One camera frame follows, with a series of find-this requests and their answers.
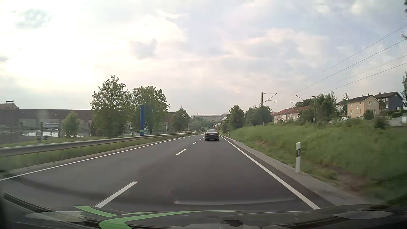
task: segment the dark sedan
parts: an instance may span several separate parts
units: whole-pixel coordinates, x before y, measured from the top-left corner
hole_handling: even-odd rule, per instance
[[[219,141],[219,133],[217,130],[207,130],[205,133],[205,141],[216,140]]]

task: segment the metal guardrail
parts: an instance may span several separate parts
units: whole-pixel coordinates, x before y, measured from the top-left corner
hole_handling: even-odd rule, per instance
[[[119,143],[119,142],[125,142],[125,141],[134,141],[134,140],[138,140],[138,139],[149,139],[149,138],[174,136],[174,135],[179,135],[181,137],[181,136],[188,136],[188,135],[193,135],[193,134],[196,134],[196,133],[156,134],[156,135],[144,135],[144,136],[123,137],[123,138],[114,138],[114,139],[70,141],[70,142],[62,142],[62,143],[3,147],[3,148],[0,148],[0,157],[32,154],[32,153],[54,151],[54,150],[65,150],[65,149],[71,149],[71,148],[80,148],[80,147],[93,146],[93,145]]]

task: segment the cloudy sky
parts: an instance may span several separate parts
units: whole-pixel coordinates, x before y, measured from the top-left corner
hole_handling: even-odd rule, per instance
[[[330,68],[406,25],[403,2],[0,0],[0,103],[89,109],[93,91],[116,75],[129,90],[161,88],[170,111],[246,110],[261,92],[277,93],[279,102],[266,104],[279,111],[298,101],[295,95],[305,99],[406,63],[407,41],[332,75],[401,41],[407,26]],[[400,92],[405,70],[334,93]]]

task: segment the blue sign pillar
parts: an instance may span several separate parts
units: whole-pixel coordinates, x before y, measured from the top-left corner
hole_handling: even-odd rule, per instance
[[[144,105],[140,108],[140,136],[144,135]]]

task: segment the car hood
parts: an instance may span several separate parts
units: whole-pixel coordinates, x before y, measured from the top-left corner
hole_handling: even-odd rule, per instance
[[[405,224],[407,211],[384,205],[342,205],[311,211],[139,211],[123,212],[91,206],[47,209],[13,197],[3,200],[15,228],[101,229],[231,229],[367,228]]]

